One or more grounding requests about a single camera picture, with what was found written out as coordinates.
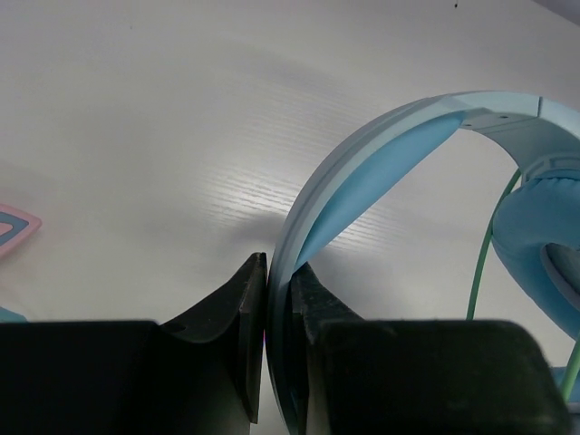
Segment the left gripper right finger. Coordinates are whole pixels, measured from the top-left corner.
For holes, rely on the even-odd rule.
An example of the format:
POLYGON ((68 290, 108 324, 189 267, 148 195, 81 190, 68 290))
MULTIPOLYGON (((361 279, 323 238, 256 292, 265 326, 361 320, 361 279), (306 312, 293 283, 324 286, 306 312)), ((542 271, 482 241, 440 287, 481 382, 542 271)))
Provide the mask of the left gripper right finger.
POLYGON ((533 337, 496 320, 365 320, 310 266, 290 285, 298 434, 568 434, 533 337))

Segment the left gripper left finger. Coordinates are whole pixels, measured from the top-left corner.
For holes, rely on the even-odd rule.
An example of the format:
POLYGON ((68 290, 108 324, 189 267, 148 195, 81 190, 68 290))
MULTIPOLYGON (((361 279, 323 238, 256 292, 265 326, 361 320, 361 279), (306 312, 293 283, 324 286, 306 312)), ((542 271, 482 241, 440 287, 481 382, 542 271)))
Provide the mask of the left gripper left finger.
POLYGON ((4 434, 247 434, 257 420, 266 255, 164 324, 4 323, 4 434))

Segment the light blue over-ear headphones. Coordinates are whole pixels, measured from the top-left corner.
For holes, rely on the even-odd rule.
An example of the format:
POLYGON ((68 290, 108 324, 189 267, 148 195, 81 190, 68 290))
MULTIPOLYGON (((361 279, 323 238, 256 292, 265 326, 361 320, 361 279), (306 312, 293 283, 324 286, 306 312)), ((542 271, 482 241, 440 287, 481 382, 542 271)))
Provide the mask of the light blue over-ear headphones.
POLYGON ((405 104, 343 140, 295 199, 275 246, 268 278, 266 352, 285 425, 298 431, 283 336, 292 274, 371 209, 386 216, 354 232, 362 248, 385 246, 379 287, 392 276, 401 288, 391 310, 473 314, 483 251, 472 246, 487 230, 500 259, 525 294, 566 334, 579 329, 579 299, 544 258, 542 234, 578 229, 578 188, 549 189, 554 179, 579 179, 579 113, 519 92, 458 92, 405 104))

